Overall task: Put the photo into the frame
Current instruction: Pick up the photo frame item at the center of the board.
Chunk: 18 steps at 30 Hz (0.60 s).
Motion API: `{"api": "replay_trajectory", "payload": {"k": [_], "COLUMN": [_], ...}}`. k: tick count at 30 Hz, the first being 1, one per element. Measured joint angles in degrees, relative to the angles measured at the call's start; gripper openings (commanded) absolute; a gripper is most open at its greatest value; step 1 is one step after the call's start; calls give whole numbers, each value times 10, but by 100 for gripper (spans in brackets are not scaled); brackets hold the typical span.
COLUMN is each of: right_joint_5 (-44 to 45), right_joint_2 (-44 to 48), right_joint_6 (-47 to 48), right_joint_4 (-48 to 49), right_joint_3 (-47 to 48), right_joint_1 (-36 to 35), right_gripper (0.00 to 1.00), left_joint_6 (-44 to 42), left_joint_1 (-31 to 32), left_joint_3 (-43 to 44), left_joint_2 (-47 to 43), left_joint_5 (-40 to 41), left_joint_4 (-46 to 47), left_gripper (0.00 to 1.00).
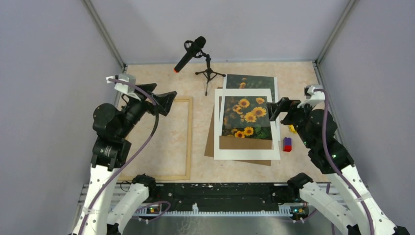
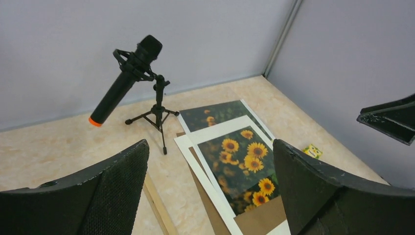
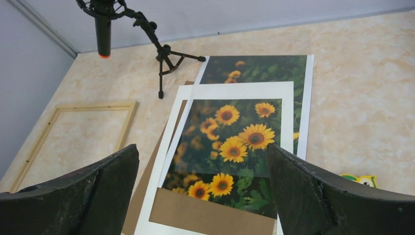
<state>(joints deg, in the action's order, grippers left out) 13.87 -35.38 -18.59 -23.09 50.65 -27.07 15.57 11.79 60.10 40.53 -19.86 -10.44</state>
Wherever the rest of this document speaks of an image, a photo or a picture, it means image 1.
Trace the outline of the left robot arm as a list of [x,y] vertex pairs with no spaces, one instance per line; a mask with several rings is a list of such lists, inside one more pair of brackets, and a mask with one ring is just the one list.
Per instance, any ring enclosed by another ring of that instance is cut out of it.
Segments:
[[155,179],[143,175],[142,180],[133,183],[133,189],[115,207],[115,212],[110,212],[119,175],[131,162],[127,157],[132,144],[127,136],[146,113],[153,115],[155,124],[143,144],[146,146],[157,130],[160,116],[168,115],[177,96],[176,91],[155,94],[156,86],[156,83],[117,82],[115,87],[122,93],[125,105],[118,109],[104,103],[95,109],[92,128],[97,139],[92,148],[89,187],[72,234],[120,235],[134,210],[142,202],[155,200]]

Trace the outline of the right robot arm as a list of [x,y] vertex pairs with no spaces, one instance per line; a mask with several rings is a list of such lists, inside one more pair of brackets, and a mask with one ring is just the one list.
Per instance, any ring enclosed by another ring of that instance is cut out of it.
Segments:
[[391,221],[372,197],[348,150],[334,137],[337,124],[328,106],[315,109],[322,102],[326,102],[324,97],[303,102],[283,97],[276,103],[267,103],[267,110],[270,120],[286,113],[281,124],[293,125],[309,150],[311,162],[330,180],[345,205],[325,192],[318,192],[317,184],[304,173],[288,181],[288,198],[294,202],[304,200],[311,203],[344,235],[409,234],[405,227]]

